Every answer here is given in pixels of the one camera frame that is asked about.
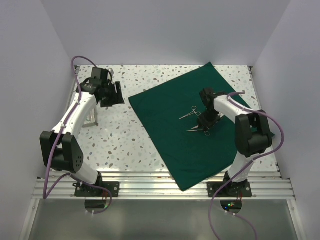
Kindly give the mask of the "silver forceps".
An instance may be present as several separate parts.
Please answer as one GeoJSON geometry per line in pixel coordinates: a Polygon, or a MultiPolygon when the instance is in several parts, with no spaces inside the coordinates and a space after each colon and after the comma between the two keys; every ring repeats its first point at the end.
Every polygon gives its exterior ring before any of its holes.
{"type": "Polygon", "coordinates": [[[184,119],[186,117],[189,117],[191,115],[196,115],[197,117],[201,115],[200,111],[197,111],[197,107],[196,106],[192,106],[191,108],[191,112],[187,113],[186,115],[182,116],[179,118],[179,120],[184,119]]]}
{"type": "Polygon", "coordinates": [[[187,130],[187,132],[199,132],[199,133],[204,133],[205,136],[210,136],[210,132],[206,131],[204,129],[191,129],[191,130],[187,130]]]}

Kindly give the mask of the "white suture packet printed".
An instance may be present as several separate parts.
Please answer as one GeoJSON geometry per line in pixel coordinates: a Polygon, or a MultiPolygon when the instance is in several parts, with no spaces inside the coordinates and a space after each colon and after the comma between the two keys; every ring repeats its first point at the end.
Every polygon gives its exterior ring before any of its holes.
{"type": "Polygon", "coordinates": [[[90,112],[89,116],[87,117],[87,121],[88,121],[89,123],[94,123],[94,122],[96,121],[96,110],[95,110],[95,109],[93,109],[93,110],[90,112]]]}

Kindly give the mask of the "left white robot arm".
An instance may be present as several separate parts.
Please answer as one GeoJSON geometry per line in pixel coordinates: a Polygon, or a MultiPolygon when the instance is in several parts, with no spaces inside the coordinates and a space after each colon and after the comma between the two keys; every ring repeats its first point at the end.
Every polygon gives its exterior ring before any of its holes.
{"type": "Polygon", "coordinates": [[[124,103],[119,81],[90,77],[79,84],[61,121],[51,131],[43,131],[40,135],[44,165],[48,169],[70,173],[87,183],[86,190],[92,196],[101,195],[104,184],[98,180],[98,171],[85,163],[78,137],[87,117],[97,105],[109,108],[124,103]]]}

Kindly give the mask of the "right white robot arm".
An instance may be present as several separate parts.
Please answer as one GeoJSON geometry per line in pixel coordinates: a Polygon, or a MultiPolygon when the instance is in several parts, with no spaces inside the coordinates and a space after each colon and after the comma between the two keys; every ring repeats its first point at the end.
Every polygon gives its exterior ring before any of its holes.
{"type": "Polygon", "coordinates": [[[237,153],[224,177],[222,189],[227,196],[235,196],[241,190],[241,185],[248,181],[254,158],[264,154],[272,145],[266,113],[250,110],[238,102],[232,103],[230,95],[214,92],[211,87],[204,88],[199,95],[205,111],[198,115],[197,126],[191,131],[201,131],[208,135],[209,129],[222,117],[234,123],[237,153]]]}

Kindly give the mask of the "green surgical drape cloth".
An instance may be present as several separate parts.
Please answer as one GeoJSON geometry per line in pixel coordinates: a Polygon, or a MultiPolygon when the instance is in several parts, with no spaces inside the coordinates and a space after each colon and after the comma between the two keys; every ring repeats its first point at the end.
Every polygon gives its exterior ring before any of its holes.
{"type": "Polygon", "coordinates": [[[234,88],[208,63],[145,92],[131,96],[129,103],[181,191],[229,170],[237,149],[235,124],[227,117],[202,132],[187,132],[197,125],[197,116],[182,116],[196,106],[205,110],[200,92],[232,93],[234,88]]]}

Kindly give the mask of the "metal instrument tray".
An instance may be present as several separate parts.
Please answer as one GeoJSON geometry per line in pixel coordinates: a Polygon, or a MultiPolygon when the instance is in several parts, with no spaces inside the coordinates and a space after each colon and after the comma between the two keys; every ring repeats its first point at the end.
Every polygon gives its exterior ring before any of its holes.
{"type": "Polygon", "coordinates": [[[98,114],[97,114],[97,107],[95,107],[87,116],[86,120],[84,121],[83,128],[98,126],[98,114]]]}

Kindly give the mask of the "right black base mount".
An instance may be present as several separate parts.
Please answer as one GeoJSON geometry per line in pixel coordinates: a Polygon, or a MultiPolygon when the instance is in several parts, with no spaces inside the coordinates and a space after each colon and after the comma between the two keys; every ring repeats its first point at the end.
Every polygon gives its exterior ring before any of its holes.
{"type": "MultiPolygon", "coordinates": [[[[226,173],[223,181],[209,181],[207,183],[208,196],[213,197],[216,191],[229,179],[226,173]]],[[[233,214],[238,214],[241,211],[243,198],[251,198],[252,196],[251,185],[248,180],[231,182],[216,195],[218,198],[231,198],[231,200],[220,200],[220,205],[224,211],[233,214]]]]}

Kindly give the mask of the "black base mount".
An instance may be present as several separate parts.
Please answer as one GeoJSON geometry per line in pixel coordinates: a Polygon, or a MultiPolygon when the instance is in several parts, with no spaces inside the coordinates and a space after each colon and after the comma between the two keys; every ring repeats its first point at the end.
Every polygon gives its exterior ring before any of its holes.
{"type": "Polygon", "coordinates": [[[85,198],[85,209],[94,213],[105,211],[111,205],[112,199],[119,196],[120,190],[118,181],[102,181],[98,186],[77,182],[72,186],[75,187],[74,196],[85,198]]]}
{"type": "MultiPolygon", "coordinates": [[[[207,183],[208,196],[213,197],[216,191],[229,179],[226,173],[223,181],[209,181],[207,183]]],[[[224,211],[233,214],[238,214],[241,211],[243,198],[251,198],[252,196],[251,185],[248,180],[231,182],[216,195],[218,198],[231,198],[231,200],[220,200],[220,205],[224,211]]]]}

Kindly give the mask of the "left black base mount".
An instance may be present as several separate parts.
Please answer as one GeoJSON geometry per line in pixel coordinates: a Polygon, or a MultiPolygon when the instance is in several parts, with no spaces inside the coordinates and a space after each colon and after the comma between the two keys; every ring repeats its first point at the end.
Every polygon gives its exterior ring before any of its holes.
{"type": "Polygon", "coordinates": [[[77,182],[72,186],[75,187],[74,196],[85,198],[85,209],[94,213],[105,211],[111,205],[112,199],[119,196],[120,190],[118,181],[102,181],[98,186],[77,182]]]}

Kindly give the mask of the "aluminium rail frame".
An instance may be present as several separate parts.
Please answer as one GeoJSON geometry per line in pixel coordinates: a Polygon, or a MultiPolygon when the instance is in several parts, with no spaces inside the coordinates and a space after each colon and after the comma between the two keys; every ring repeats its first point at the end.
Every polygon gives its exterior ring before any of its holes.
{"type": "Polygon", "coordinates": [[[38,179],[20,238],[22,240],[213,240],[209,226],[224,240],[303,240],[290,180],[274,155],[261,159],[249,175],[251,198],[242,199],[235,217],[211,203],[207,180],[181,191],[129,103],[97,108],[98,126],[86,127],[79,143],[89,164],[105,181],[119,182],[109,210],[91,215],[75,197],[73,179],[60,172],[48,199],[38,179]]]}

